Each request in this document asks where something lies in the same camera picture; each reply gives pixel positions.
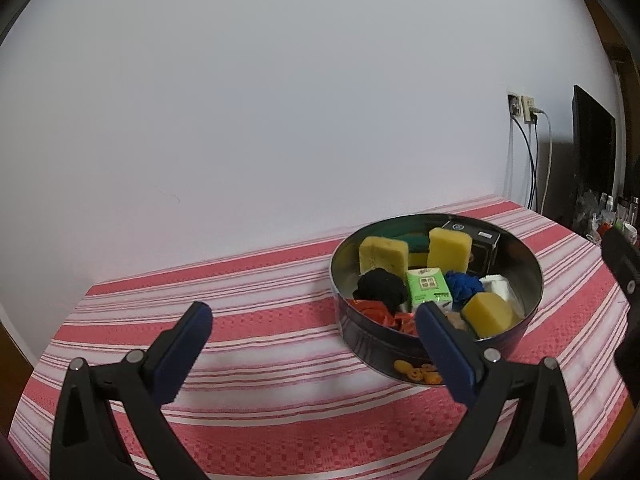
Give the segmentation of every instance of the blue gripper pad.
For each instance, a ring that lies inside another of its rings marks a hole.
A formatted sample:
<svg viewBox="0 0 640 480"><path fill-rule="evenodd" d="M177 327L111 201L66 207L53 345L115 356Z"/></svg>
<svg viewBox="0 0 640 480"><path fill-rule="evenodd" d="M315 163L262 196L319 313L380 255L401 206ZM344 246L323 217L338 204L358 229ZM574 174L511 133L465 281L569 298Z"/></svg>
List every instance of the blue gripper pad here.
<svg viewBox="0 0 640 480"><path fill-rule="evenodd" d="M482 375L479 359L475 355L467 358L469 352L475 352L475 343L467 334L453 328L435 303L421 304L415 311L414 319L420 342L442 376L451 397L471 408L478 398L476 384ZM464 336L473 347L462 342L466 348L460 348L458 344Z"/></svg>
<svg viewBox="0 0 640 480"><path fill-rule="evenodd" d="M143 373L156 406L174 401L212 327L209 305L195 301L178 323L162 332L149 347Z"/></svg>

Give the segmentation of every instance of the green box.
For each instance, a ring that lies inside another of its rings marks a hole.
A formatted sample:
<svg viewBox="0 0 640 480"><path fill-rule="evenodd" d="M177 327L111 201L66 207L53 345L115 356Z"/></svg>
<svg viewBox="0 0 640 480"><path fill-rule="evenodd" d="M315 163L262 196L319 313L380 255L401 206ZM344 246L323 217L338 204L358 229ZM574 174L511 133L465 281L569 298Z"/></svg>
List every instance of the green box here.
<svg viewBox="0 0 640 480"><path fill-rule="evenodd" d="M406 284L411 296L412 310L425 301L433 301L442 310L451 310L453 297L439 268L409 270L406 274Z"/></svg>

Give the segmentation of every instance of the television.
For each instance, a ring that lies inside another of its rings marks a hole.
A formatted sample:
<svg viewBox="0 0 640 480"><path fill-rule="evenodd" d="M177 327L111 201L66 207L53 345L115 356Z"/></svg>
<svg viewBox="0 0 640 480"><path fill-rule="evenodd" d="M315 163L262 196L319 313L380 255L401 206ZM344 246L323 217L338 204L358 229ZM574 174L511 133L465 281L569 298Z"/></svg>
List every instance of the television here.
<svg viewBox="0 0 640 480"><path fill-rule="evenodd" d="M563 224L571 225L579 196L593 191L614 192L616 173L616 120L604 107L578 85L574 86L574 184L569 200L570 212Z"/></svg>

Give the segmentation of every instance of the white cable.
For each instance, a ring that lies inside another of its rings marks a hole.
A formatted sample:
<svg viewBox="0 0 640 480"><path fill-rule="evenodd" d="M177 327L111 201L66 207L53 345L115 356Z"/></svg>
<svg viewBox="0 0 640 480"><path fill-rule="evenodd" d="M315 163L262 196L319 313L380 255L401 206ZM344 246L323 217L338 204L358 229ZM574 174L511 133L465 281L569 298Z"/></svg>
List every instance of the white cable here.
<svg viewBox="0 0 640 480"><path fill-rule="evenodd" d="M542 114L546 117L546 122L549 124L549 162L546 165L546 182L545 182L545 192L542 195L542 204L540 205L540 214L543 214L543 211L545 209L545 200L546 200L546 191L549 188L549 176L551 175L551 154L553 152L553 132L551 131L551 119L549 119L549 116L546 114L546 112L544 110L541 110L540 108L533 108L531 110L533 113L535 114Z"/></svg>

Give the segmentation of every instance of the baseboard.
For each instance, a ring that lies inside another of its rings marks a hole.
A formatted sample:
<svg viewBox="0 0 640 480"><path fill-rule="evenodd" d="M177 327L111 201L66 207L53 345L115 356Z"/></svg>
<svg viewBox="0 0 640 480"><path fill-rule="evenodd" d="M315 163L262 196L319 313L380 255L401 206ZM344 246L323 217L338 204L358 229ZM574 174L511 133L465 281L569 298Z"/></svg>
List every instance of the baseboard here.
<svg viewBox="0 0 640 480"><path fill-rule="evenodd" d="M11 339L14 340L14 343L18 347L18 350L22 353L22 355L24 355L24 358L31 363L31 366L35 367L35 365L38 363L38 358L31 351L27 343L25 343L24 339L22 339L18 331L15 329L14 324L11 323L11 320L9 319L9 316L7 315L6 310L4 309L2 304L0 304L0 322L2 323L2 326L4 326L4 329L7 331Z"/></svg>

